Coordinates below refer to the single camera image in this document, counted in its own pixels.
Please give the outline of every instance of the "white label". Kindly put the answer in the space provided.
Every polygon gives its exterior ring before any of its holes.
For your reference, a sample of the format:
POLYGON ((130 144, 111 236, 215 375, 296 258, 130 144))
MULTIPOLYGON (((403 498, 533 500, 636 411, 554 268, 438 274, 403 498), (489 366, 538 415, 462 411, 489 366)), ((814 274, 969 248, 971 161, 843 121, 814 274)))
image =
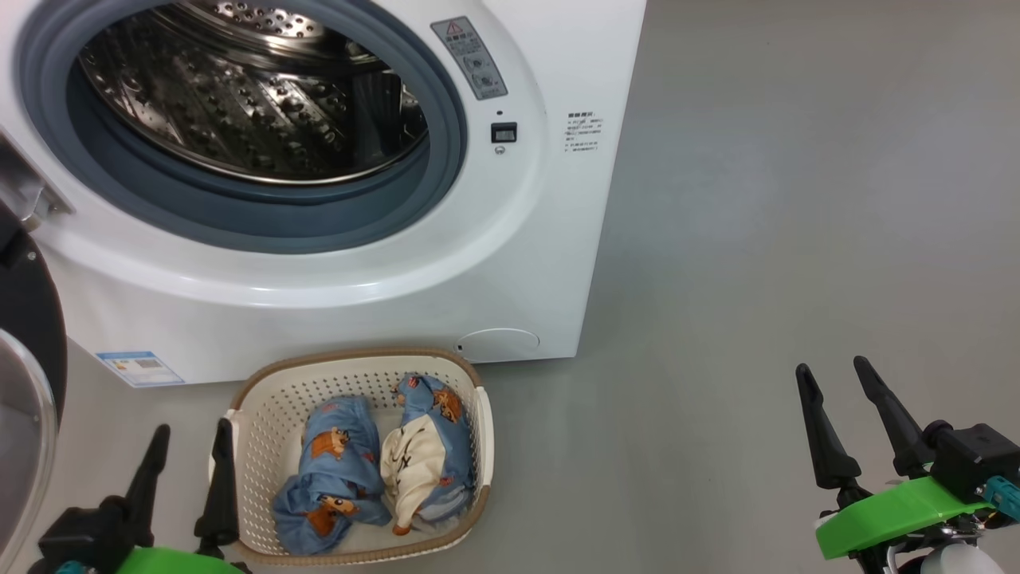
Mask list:
POLYGON ((453 59, 457 60, 457 65, 474 91, 474 97, 488 100, 507 95, 503 75, 467 17, 438 21, 432 24, 432 31, 446 44, 453 59))
POLYGON ((96 357, 133 387, 161 387, 185 382, 149 352, 97 353, 96 357))
POLYGON ((594 111, 571 111, 567 114, 567 126, 563 135, 563 151, 579 153, 596 151, 602 140, 604 119, 594 111))

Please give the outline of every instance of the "brown basket rim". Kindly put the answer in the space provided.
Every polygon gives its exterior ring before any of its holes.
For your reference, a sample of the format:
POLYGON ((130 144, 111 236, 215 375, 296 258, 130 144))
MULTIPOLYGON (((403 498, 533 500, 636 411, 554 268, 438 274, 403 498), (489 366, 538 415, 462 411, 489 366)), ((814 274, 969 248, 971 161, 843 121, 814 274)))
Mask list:
MULTIPOLYGON (((244 403, 245 398, 252 388, 255 387, 259 382, 261 382, 266 377, 279 373, 280 371, 286 371, 288 369, 294 369, 296 367, 305 367, 307 365, 314 365, 316 363, 329 363, 333 361, 345 361, 349 359, 366 359, 375 357, 434 357, 439 359, 445 359, 456 364, 458 367, 467 373, 467 376, 471 379, 471 383, 475 387, 481 387, 481 378, 478 376, 478 372, 474 370, 474 367, 464 360, 464 358, 454 355, 446 350, 441 349, 429 349, 429 348, 370 348, 363 350, 351 350, 351 351, 339 351, 339 352, 328 352, 316 355, 309 355, 306 357, 299 357, 295 359, 285 359, 283 361, 277 361, 271 365, 259 369, 254 375, 252 375, 248 381, 245 382, 244 387, 238 392, 234 397, 234 402, 231 404, 232 410, 241 410, 241 405, 244 403)), ((245 544, 244 541, 238 540, 234 543, 235 549, 238 553, 245 558, 245 560, 253 560, 261 564, 267 564, 270 566, 343 566, 350 564, 361 564, 366 562, 380 562, 385 560, 393 560, 398 558, 409 557, 418 554, 430 553, 442 550, 445 546, 449 546, 463 538, 467 533, 474 527, 474 524, 481 517, 481 512, 486 510, 486 503, 489 500, 490 486, 483 485, 480 487, 478 492, 477 501, 471 505, 468 513, 461 519, 457 524, 457 527, 453 530, 438 536, 436 538, 430 538, 428 540, 422 540, 420 542, 415 542, 413 544, 404 544, 401 546, 394 546, 391 549, 381 549, 377 551, 362 551, 346 554, 337 555, 320 555, 320 556, 277 556, 277 555, 267 555, 262 554, 250 546, 245 544)))

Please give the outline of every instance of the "gray floor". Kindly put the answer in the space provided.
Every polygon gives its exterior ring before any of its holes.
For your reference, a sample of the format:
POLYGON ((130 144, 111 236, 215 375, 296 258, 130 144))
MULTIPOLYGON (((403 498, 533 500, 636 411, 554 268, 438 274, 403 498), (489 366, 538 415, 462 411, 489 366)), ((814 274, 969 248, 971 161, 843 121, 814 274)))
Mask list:
MULTIPOLYGON (((800 362, 866 486, 895 476, 857 354, 922 424, 1020 439, 1017 30, 1006 0, 651 0, 580 356, 483 368, 486 516, 448 553, 364 570, 856 572, 813 541, 833 499, 800 362)), ((79 351, 71 368, 37 530, 125 488, 167 422, 154 531, 194 547, 236 385, 130 390, 79 351)), ((1018 537, 985 544, 1007 570, 1018 537)))

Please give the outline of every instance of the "front-load washing machine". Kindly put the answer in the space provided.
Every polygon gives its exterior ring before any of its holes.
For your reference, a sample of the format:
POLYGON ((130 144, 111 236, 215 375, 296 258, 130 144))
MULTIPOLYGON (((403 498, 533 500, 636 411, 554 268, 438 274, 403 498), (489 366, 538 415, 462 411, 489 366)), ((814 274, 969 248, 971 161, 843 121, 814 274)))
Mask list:
POLYGON ((135 385, 570 357, 644 8, 7 0, 0 191, 135 385))

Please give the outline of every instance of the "plastic basket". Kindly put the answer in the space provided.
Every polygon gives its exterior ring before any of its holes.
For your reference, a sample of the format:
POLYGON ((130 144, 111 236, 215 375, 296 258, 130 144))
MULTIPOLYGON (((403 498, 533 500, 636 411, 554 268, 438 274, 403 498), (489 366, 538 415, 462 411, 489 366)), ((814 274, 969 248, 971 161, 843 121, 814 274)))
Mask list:
POLYGON ((449 549, 481 516, 493 479, 493 417, 477 373, 463 359, 438 350, 394 349, 334 353, 282 361, 256 373, 234 399, 225 419, 234 435, 240 539, 246 561, 276 566, 339 566, 410 558, 449 549), (405 373, 445 382, 468 414, 475 472, 474 498, 457 519, 431 531, 396 536, 389 526, 355 523, 329 555, 291 556, 275 536, 272 499, 297 472, 301 433, 311 411, 326 400, 364 397, 380 440, 400 425, 403 407, 391 388, 405 373))

